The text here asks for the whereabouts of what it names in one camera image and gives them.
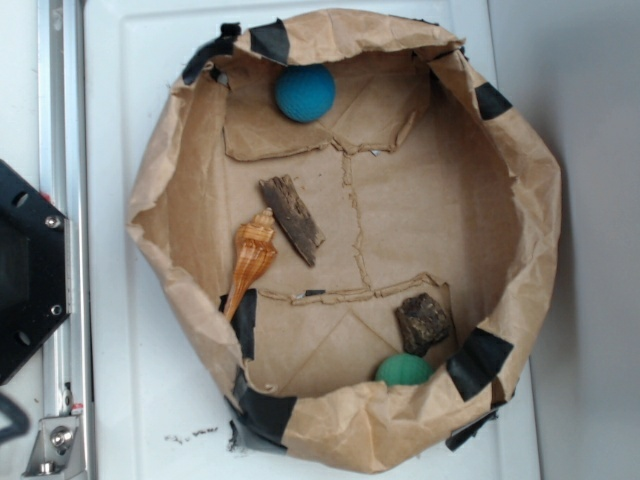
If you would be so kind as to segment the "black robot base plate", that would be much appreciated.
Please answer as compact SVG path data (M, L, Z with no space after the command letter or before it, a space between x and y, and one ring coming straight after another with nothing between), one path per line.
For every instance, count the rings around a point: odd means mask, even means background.
M66 217L1 163L1 383L69 316Z

